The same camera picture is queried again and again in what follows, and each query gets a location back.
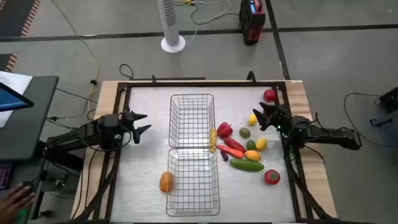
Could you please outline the black metal table frame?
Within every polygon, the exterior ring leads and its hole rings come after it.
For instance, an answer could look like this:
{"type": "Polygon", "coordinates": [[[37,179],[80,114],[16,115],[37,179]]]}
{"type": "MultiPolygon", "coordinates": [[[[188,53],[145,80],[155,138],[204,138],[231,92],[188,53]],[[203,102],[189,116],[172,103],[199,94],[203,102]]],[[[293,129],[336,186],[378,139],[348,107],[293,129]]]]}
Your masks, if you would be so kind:
{"type": "MultiPolygon", "coordinates": [[[[150,81],[105,81],[99,93],[95,116],[99,118],[102,115],[122,110],[127,99],[127,87],[155,88],[156,90],[169,90],[171,88],[199,88],[201,90],[205,88],[239,88],[245,91],[266,85],[281,88],[284,103],[289,106],[293,115],[304,116],[308,119],[313,117],[305,87],[301,80],[260,80],[256,83],[249,80],[166,80],[158,83],[150,81]]],[[[83,167],[84,178],[81,179],[83,188],[76,195],[75,206],[82,203],[83,197],[88,197],[88,199],[92,200],[99,187],[105,184],[105,179],[112,172],[112,168],[116,168],[113,179],[87,218],[88,223],[108,221],[115,213],[115,190],[116,187],[122,185],[121,179],[123,177],[121,159],[125,158],[127,154],[126,150],[115,153],[87,150],[83,167]]],[[[336,215],[324,164],[316,157],[315,152],[309,149],[306,149],[300,158],[302,164],[300,165],[299,176],[305,179],[313,196],[323,208],[329,214],[336,215]]]]}

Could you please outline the red and black device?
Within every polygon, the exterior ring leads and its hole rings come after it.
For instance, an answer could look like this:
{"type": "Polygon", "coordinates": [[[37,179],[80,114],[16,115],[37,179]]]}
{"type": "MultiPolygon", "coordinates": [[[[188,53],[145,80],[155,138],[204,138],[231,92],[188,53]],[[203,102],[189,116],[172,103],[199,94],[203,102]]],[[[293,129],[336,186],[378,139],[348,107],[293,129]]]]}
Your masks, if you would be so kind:
{"type": "Polygon", "coordinates": [[[239,28],[245,45],[258,42],[266,21],[265,5],[261,0],[241,0],[239,28]]]}

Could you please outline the green cucumber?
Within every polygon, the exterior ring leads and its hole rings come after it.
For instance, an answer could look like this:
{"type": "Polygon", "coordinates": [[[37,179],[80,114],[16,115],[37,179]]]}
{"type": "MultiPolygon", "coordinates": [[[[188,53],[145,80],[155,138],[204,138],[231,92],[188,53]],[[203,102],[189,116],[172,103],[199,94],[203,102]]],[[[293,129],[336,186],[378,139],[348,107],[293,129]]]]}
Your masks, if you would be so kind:
{"type": "Polygon", "coordinates": [[[250,161],[247,159],[231,159],[229,163],[236,169],[249,172],[257,172],[264,169],[264,165],[260,162],[250,161]]]}

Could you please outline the black computer mouse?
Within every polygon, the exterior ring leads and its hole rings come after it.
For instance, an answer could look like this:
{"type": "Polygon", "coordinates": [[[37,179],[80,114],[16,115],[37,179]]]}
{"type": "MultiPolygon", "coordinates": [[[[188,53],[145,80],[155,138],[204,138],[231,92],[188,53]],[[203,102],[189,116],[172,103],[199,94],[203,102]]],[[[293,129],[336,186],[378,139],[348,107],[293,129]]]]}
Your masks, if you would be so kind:
{"type": "Polygon", "coordinates": [[[25,197],[27,195],[30,195],[34,191],[34,183],[33,181],[23,181],[21,183],[21,191],[23,191],[23,194],[21,197],[25,197]]]}

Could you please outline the dark grey desk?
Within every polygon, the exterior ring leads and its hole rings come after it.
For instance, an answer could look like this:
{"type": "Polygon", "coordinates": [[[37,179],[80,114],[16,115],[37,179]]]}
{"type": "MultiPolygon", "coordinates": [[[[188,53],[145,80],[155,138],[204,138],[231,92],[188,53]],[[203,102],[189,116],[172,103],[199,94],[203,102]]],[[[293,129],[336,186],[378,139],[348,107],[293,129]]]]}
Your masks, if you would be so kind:
{"type": "Polygon", "coordinates": [[[57,76],[32,78],[23,96],[34,106],[12,112],[0,128],[0,161],[28,161],[34,157],[58,80],[57,76]]]}

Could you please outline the red tomato with green calyx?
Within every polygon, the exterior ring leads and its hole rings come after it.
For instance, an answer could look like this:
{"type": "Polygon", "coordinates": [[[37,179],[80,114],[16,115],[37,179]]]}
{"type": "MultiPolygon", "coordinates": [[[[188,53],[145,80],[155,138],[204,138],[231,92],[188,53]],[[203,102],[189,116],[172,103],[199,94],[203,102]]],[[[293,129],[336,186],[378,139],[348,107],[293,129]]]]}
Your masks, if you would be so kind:
{"type": "Polygon", "coordinates": [[[280,174],[273,169],[269,169],[264,174],[264,182],[268,185],[276,185],[280,181],[280,174]]]}

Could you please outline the bright red apple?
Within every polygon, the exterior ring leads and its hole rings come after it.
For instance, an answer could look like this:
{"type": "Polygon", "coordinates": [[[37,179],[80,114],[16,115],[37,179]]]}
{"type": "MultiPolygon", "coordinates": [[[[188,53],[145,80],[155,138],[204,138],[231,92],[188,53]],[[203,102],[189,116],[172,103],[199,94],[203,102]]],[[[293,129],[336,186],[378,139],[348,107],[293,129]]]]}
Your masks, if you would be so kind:
{"type": "Polygon", "coordinates": [[[267,103],[275,102],[276,97],[277,97],[277,92],[272,89],[266,90],[263,94],[264,101],[267,103]]]}

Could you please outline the long red chili pepper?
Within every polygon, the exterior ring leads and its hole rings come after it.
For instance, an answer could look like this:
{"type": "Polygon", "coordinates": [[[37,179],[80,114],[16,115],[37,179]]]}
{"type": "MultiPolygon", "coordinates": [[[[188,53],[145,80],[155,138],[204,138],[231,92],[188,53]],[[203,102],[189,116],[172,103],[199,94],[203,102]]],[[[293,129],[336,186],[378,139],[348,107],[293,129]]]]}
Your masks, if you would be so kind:
{"type": "Polygon", "coordinates": [[[229,154],[230,156],[233,156],[236,159],[242,159],[244,156],[243,152],[241,152],[237,149],[230,148],[228,146],[216,145],[216,148],[219,149],[221,152],[224,152],[226,154],[229,154]]]}

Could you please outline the small orange pumpkin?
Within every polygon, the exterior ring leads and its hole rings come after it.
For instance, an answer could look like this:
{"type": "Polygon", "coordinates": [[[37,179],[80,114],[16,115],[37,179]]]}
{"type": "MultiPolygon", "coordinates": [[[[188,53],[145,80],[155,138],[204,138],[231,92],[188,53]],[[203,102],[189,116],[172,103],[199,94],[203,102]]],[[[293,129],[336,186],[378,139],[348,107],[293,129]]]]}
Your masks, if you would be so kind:
{"type": "Polygon", "coordinates": [[[162,173],[159,180],[159,189],[164,192],[170,192],[174,184],[174,177],[171,172],[162,173]]]}

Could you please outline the black box on floor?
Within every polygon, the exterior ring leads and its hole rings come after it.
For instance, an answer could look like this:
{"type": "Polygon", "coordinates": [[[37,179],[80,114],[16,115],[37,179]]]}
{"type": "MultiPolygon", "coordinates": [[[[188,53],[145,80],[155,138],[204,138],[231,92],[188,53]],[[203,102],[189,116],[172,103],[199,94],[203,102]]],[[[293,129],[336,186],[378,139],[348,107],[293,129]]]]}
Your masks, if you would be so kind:
{"type": "Polygon", "coordinates": [[[398,110],[398,86],[380,96],[379,104],[388,113],[398,110]]]}

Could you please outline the red bell pepper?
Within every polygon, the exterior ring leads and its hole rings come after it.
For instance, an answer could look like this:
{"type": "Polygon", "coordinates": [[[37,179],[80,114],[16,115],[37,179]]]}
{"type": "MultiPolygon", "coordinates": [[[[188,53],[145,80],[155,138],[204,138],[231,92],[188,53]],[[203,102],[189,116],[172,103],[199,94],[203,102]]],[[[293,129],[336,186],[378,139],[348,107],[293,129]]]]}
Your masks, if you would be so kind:
{"type": "Polygon", "coordinates": [[[233,129],[230,124],[227,122],[223,122],[218,126],[218,129],[216,130],[217,136],[221,138],[227,138],[233,133],[233,129]]]}

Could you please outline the person's hand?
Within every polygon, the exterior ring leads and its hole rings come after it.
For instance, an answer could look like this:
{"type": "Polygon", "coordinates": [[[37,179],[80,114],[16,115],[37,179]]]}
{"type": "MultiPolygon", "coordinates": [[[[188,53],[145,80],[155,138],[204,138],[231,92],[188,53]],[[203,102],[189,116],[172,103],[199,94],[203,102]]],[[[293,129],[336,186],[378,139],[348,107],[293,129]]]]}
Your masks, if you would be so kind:
{"type": "Polygon", "coordinates": [[[0,224],[15,224],[19,214],[30,208],[35,200],[32,187],[24,182],[16,185],[9,194],[0,199],[0,224]]]}

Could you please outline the white paper sheet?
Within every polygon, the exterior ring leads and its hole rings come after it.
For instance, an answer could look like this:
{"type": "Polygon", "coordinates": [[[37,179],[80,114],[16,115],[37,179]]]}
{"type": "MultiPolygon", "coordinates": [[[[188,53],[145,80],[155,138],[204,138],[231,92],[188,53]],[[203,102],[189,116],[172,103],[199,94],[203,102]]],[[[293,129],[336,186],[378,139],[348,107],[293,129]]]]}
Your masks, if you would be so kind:
{"type": "MultiPolygon", "coordinates": [[[[28,75],[0,71],[0,82],[12,88],[21,95],[25,93],[31,80],[32,77],[28,75]]],[[[14,110],[0,112],[0,128],[3,128],[6,125],[13,111],[14,110]]]]}

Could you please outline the yellow-orange orange fruit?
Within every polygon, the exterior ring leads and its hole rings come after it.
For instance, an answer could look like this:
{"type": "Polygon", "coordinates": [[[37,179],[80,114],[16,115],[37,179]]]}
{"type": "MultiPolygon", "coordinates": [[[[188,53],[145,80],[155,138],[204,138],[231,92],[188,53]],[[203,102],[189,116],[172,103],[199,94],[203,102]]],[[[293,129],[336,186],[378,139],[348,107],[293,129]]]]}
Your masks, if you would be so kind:
{"type": "Polygon", "coordinates": [[[248,150],[245,152],[245,158],[250,161],[259,162],[261,160],[261,155],[255,150],[248,150]]]}

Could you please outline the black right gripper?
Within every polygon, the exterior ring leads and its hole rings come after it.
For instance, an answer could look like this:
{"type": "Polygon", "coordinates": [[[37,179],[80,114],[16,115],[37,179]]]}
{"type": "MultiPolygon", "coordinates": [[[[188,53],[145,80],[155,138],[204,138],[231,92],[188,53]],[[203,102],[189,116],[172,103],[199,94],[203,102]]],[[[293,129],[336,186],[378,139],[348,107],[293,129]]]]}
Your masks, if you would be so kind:
{"type": "Polygon", "coordinates": [[[270,125],[275,127],[284,136],[289,136],[292,130],[292,119],[287,108],[281,105],[268,105],[259,103],[263,112],[253,109],[253,113],[260,125],[260,130],[265,131],[270,125]]]}

